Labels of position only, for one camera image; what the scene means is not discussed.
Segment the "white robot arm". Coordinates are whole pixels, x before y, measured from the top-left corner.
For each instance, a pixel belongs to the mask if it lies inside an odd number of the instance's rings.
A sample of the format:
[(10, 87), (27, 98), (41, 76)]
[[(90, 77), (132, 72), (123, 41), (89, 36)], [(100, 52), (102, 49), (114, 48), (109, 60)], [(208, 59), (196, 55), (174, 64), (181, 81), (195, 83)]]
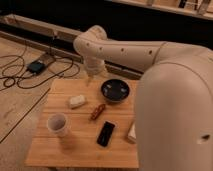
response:
[(134, 101), (141, 171), (213, 171), (213, 50), (110, 40), (97, 25), (74, 48), (90, 70), (107, 60), (143, 73)]

